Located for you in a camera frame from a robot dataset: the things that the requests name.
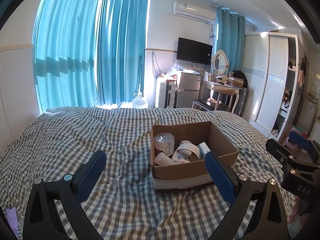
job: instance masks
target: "television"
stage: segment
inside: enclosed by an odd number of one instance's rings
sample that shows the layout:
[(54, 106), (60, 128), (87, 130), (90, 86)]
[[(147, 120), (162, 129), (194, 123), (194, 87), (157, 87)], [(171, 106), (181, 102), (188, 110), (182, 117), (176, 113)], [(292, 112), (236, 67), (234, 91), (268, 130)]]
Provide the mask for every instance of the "television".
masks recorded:
[(177, 59), (200, 63), (204, 65), (211, 64), (212, 46), (199, 42), (179, 38)]

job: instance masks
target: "wardrobe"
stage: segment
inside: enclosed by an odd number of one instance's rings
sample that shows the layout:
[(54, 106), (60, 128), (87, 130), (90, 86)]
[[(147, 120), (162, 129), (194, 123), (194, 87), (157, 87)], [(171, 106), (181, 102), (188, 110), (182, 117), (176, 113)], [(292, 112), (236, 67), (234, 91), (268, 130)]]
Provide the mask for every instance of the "wardrobe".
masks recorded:
[[(248, 94), (242, 117), (267, 138), (281, 140), (292, 125), (303, 56), (297, 35), (263, 32), (245, 36), (242, 72), (248, 80)], [(292, 95), (283, 101), (286, 88)]]

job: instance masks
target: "plaid blanket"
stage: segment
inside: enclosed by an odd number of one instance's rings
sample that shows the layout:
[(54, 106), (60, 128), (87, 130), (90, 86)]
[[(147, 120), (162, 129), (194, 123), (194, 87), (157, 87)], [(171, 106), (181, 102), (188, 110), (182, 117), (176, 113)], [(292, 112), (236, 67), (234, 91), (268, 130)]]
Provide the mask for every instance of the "plaid blanket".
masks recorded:
[[(114, 109), (62, 107), (42, 114), (0, 157), (0, 205), (16, 206), (22, 235), (28, 195), (37, 178), (61, 179), (100, 149), (107, 166), (89, 199), (81, 204), (104, 239), (207, 239), (226, 214), (215, 185), (157, 193), (150, 172), (153, 124), (212, 121), (238, 148), (233, 168), (251, 180), (282, 180), (281, 165), (265, 151), (266, 138), (227, 112), (196, 109)], [(281, 189), (287, 215), (293, 195)], [(58, 211), (75, 238), (60, 201)], [(236, 239), (254, 209), (251, 202)]]

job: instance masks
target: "teal curtain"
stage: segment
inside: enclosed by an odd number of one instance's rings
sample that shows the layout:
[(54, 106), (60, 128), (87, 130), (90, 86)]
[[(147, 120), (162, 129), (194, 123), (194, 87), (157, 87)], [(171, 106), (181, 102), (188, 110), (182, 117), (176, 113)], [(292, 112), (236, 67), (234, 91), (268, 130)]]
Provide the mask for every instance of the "teal curtain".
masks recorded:
[(41, 0), (33, 32), (40, 110), (98, 105), (94, 56), (98, 0)]
[(102, 0), (98, 37), (101, 105), (131, 101), (143, 91), (148, 0)]
[(218, 8), (217, 51), (222, 49), (229, 59), (228, 72), (242, 70), (245, 41), (245, 18)]

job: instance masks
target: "silver refrigerator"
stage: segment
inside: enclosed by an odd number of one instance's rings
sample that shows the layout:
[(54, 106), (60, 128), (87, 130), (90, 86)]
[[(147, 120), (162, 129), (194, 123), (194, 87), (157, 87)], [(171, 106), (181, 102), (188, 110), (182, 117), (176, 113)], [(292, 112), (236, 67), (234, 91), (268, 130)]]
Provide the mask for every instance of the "silver refrigerator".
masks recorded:
[(200, 74), (179, 71), (174, 108), (191, 108), (193, 99), (198, 99)]

